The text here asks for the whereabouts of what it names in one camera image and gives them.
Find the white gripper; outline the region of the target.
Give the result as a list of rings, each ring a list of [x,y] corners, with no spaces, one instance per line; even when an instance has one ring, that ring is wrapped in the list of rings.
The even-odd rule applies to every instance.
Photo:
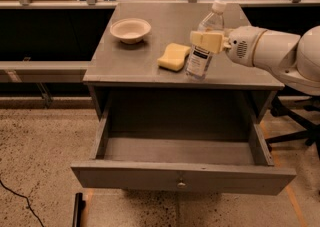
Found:
[[[240,26],[230,29],[227,31],[227,37],[220,31],[192,31],[190,33],[190,42],[194,46],[214,54],[218,54],[225,49],[226,55],[232,62],[253,67],[256,46],[265,32],[265,28],[254,26]]]

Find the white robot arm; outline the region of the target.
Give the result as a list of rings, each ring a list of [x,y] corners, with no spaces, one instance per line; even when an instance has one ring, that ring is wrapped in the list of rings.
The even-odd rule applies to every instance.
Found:
[[[214,54],[225,51],[234,63],[265,70],[288,87],[320,96],[320,26],[302,36],[254,26],[192,31],[190,41]]]

